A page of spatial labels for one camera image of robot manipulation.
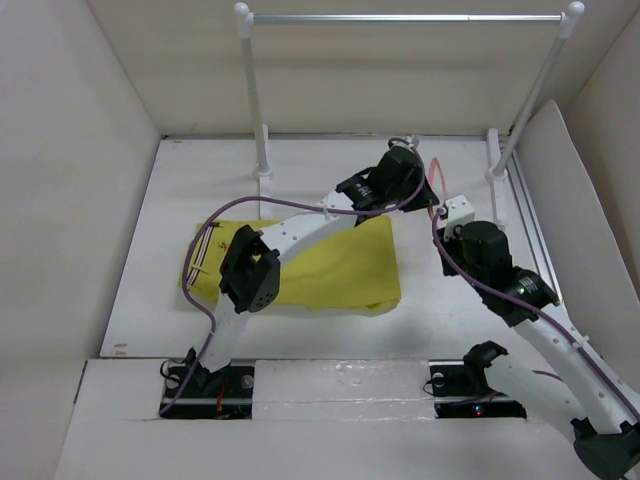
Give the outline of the pink clothes hanger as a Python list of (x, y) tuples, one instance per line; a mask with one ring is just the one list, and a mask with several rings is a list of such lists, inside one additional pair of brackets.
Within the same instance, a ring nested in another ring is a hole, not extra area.
[(448, 198), (448, 188), (444, 170), (437, 157), (433, 157), (431, 159), (427, 173), (427, 180), (431, 189), (438, 195), (438, 206), (443, 205), (444, 201)]

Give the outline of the yellow trousers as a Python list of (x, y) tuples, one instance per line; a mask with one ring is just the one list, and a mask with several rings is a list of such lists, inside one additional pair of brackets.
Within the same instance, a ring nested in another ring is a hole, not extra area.
[[(217, 302), (222, 260), (244, 225), (221, 220), (205, 231), (191, 257), (190, 292)], [(392, 222), (381, 216), (325, 238), (288, 262), (275, 303), (380, 313), (396, 307), (401, 296)]]

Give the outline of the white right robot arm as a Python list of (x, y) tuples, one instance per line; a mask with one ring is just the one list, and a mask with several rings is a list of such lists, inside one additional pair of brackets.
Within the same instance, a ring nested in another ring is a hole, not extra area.
[(431, 233), (446, 276), (459, 276), (482, 304), (554, 370), (526, 368), (485, 341), (464, 356), (462, 381), (473, 393), (497, 391), (541, 417), (599, 479), (639, 476), (639, 394), (615, 374), (570, 319), (550, 311), (559, 299), (536, 273), (514, 265), (506, 234), (489, 221), (435, 216)]

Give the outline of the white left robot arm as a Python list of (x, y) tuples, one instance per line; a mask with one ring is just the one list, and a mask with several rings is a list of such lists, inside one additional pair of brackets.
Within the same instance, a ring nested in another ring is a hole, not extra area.
[(379, 163), (339, 183), (315, 205), (299, 205), (298, 214), (263, 229), (239, 228), (220, 266), (220, 293), (213, 309), (188, 295), (210, 321), (201, 346), (185, 358), (185, 378), (196, 393), (212, 396), (222, 387), (222, 369), (250, 316), (277, 297), (281, 269), (313, 245), (387, 213), (412, 212), (437, 203), (417, 143), (389, 140)]

